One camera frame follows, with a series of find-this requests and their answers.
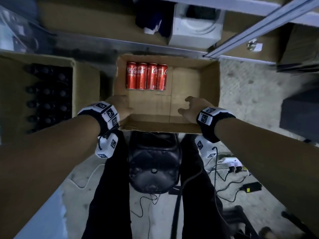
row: concrete floor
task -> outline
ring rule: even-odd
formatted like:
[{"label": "concrete floor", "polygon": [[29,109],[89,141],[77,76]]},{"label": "concrete floor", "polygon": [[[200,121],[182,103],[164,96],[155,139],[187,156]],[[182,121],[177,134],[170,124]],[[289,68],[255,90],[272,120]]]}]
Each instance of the concrete floor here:
[{"label": "concrete floor", "polygon": [[[315,81],[315,77],[279,74],[272,70],[271,67],[265,65],[233,60],[221,60],[220,67],[220,107],[230,110],[237,118],[256,126],[295,139],[303,139],[279,128],[281,103],[284,98],[302,89],[309,88]],[[218,147],[220,153],[229,152],[227,147],[221,142],[218,144]],[[83,187],[87,184],[94,169],[104,162],[105,160],[93,155],[74,168],[69,178]],[[78,189],[69,179],[66,179],[62,185],[63,201],[67,210],[67,229],[70,239],[78,239],[82,236],[88,216],[88,206],[94,196],[94,191],[102,172],[103,166],[100,166],[91,177],[85,189]],[[216,188],[223,188],[232,180],[240,180],[243,175],[245,174],[231,174],[228,176],[227,182],[219,179],[217,180]],[[245,183],[253,181],[256,181],[256,179],[250,176],[245,180]],[[224,193],[220,193],[220,195],[232,199],[236,188],[240,186],[240,184],[233,184]],[[140,214],[139,199],[142,194],[132,188],[130,191],[131,210]],[[151,222],[149,238],[169,238],[175,201],[176,196],[163,194],[156,205],[150,206],[148,212],[150,201],[142,200],[144,216],[138,218],[131,213],[133,238],[143,239],[148,237],[148,217],[150,217]],[[269,226],[280,238],[295,238],[300,234],[299,229],[281,217],[280,213],[285,207],[265,188],[262,191],[250,194],[238,193],[235,203],[223,201],[223,204],[225,208],[241,205],[256,231],[259,231],[264,226]],[[182,219],[183,210],[181,205],[178,238],[181,238]]]}]

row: qr code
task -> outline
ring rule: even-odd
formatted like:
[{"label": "qr code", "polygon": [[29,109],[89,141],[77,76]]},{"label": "qr code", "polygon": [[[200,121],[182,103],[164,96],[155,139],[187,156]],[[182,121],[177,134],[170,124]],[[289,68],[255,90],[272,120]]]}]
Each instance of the qr code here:
[{"label": "qr code", "polygon": [[99,107],[99,108],[102,108],[102,109],[107,107],[107,105],[105,105],[103,103],[98,103],[98,104],[96,104],[96,106]]},{"label": "qr code", "polygon": [[112,119],[112,126],[115,126],[117,124],[117,117],[114,117]]},{"label": "qr code", "polygon": [[116,146],[116,142],[115,142],[115,140],[114,140],[114,139],[112,139],[111,147],[112,147],[112,148],[115,148],[115,146]]},{"label": "qr code", "polygon": [[213,111],[216,111],[216,109],[214,109],[214,108],[209,108],[209,109],[206,110],[206,112],[208,112],[208,113],[212,113]]},{"label": "qr code", "polygon": [[201,150],[201,149],[203,148],[203,144],[202,144],[201,141],[199,141],[199,142],[197,143],[197,147],[199,148],[199,150]]},{"label": "qr code", "polygon": [[216,154],[210,154],[208,158],[213,158]]},{"label": "qr code", "polygon": [[203,122],[203,123],[206,123],[207,122],[207,118],[208,118],[208,116],[203,114],[200,121]]},{"label": "qr code", "polygon": [[106,156],[105,154],[98,154],[98,156],[99,156],[100,158],[107,158],[107,156]]},{"label": "qr code", "polygon": [[106,113],[107,113],[107,115],[109,116],[109,118],[112,118],[112,117],[114,116],[114,112],[113,112],[112,108],[108,109],[108,110],[106,111]]}]

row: hand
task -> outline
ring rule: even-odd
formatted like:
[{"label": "hand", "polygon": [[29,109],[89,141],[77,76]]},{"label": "hand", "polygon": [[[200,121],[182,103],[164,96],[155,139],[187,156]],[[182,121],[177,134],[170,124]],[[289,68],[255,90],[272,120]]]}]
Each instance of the hand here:
[{"label": "hand", "polygon": [[120,121],[124,120],[133,112],[133,108],[129,108],[129,98],[127,96],[110,96],[106,102],[113,105],[120,115]]},{"label": "hand", "polygon": [[185,101],[189,102],[189,109],[186,110],[183,108],[179,108],[178,113],[185,117],[191,123],[197,123],[197,115],[201,112],[202,109],[205,109],[206,107],[214,107],[211,103],[202,98],[189,96],[185,99]]}]

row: coca-cola can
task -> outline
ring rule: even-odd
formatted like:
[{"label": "coca-cola can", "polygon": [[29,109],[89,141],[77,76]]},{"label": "coca-cola can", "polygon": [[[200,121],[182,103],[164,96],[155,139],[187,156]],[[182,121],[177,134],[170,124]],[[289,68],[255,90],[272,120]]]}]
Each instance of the coca-cola can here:
[{"label": "coca-cola can", "polygon": [[164,65],[164,64],[159,64],[157,66],[157,82],[156,82],[157,90],[166,89],[167,69],[168,69],[167,65]]},{"label": "coca-cola can", "polygon": [[136,89],[137,65],[134,62],[127,62],[126,66],[126,88]]},{"label": "coca-cola can", "polygon": [[155,90],[157,81],[157,64],[150,63],[147,66],[146,89]]},{"label": "coca-cola can", "polygon": [[147,77],[147,64],[139,63],[138,71],[136,77],[136,88],[140,90],[145,90],[146,88],[146,77]]}]

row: leg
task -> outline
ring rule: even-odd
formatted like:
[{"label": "leg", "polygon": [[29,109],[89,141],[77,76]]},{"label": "leg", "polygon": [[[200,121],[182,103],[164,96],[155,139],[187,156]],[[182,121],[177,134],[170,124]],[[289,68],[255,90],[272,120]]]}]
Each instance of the leg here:
[{"label": "leg", "polygon": [[[228,226],[218,214],[215,204],[215,188],[204,170],[204,164],[199,156],[194,142],[195,136],[187,134],[181,142],[182,163],[181,183],[190,176],[202,173],[189,181],[183,189],[184,228],[182,237],[186,238],[230,238]],[[216,197],[217,207],[220,213],[223,204]]]},{"label": "leg", "polygon": [[82,239],[131,239],[128,147],[123,132],[116,131],[118,144],[105,163],[104,172],[89,207]]}]

